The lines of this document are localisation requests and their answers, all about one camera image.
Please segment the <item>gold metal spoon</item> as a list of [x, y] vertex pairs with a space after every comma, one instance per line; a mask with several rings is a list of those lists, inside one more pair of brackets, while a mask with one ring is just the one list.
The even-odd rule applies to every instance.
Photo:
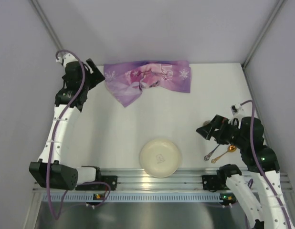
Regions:
[[222, 153], [221, 155], [219, 155], [218, 157], [212, 159], [212, 160], [211, 160], [211, 163], [212, 163], [212, 164], [215, 164], [215, 163], [216, 163], [218, 160], [220, 160], [225, 154], [227, 154], [227, 153], [233, 153], [233, 152], [236, 151], [236, 149], [237, 149], [236, 146], [234, 146], [234, 145], [229, 145], [228, 148], [227, 148], [227, 150], [226, 150], [224, 153]]

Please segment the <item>purple princess placemat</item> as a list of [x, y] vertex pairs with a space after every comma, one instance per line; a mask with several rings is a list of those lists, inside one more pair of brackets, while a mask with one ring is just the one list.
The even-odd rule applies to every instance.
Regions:
[[136, 61], [104, 65], [108, 91], [123, 107], [138, 99], [143, 90], [162, 87], [190, 93], [191, 67], [188, 61]]

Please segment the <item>cream round plate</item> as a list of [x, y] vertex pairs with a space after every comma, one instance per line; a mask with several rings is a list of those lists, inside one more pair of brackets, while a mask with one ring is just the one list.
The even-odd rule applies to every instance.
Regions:
[[172, 141], [157, 138], [142, 147], [139, 163], [150, 176], [165, 178], [174, 174], [180, 167], [182, 154]]

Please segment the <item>small beige cup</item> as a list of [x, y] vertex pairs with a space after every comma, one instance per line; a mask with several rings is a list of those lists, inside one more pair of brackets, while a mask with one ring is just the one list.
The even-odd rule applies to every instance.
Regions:
[[208, 125], [210, 122], [211, 122], [210, 120], [207, 120], [207, 121], [205, 121], [205, 122], [202, 124], [202, 126], [206, 126], [206, 125]]

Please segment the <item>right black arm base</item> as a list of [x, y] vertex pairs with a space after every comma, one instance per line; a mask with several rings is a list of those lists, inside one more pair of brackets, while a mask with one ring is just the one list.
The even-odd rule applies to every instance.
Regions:
[[228, 190], [227, 186], [217, 175], [203, 175], [201, 178], [203, 190], [210, 192]]

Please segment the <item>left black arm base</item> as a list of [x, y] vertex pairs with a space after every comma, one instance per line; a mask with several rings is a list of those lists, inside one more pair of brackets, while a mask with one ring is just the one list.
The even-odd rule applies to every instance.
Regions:
[[[111, 191], [115, 191], [117, 187], [117, 176], [101, 176], [101, 182], [107, 183]], [[108, 187], [103, 184], [86, 184], [79, 185], [75, 188], [77, 191], [105, 191], [108, 190]]]

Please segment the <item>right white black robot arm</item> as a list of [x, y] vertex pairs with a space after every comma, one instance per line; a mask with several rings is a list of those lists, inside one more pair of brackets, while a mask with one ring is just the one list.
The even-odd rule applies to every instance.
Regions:
[[227, 164], [217, 170], [219, 179], [236, 197], [252, 229], [293, 229], [280, 183], [277, 156], [264, 144], [264, 126], [254, 116], [243, 117], [239, 125], [216, 115], [196, 129], [205, 140], [214, 138], [220, 145], [239, 149], [258, 193], [255, 196], [237, 165]]

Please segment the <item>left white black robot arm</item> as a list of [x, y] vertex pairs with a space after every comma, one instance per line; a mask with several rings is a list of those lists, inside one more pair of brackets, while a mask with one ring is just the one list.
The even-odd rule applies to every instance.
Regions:
[[63, 60], [63, 87], [55, 96], [53, 123], [45, 147], [29, 172], [43, 188], [73, 190], [86, 182], [101, 181], [99, 167], [67, 165], [71, 136], [88, 91], [105, 80], [92, 59], [79, 63], [74, 57]]

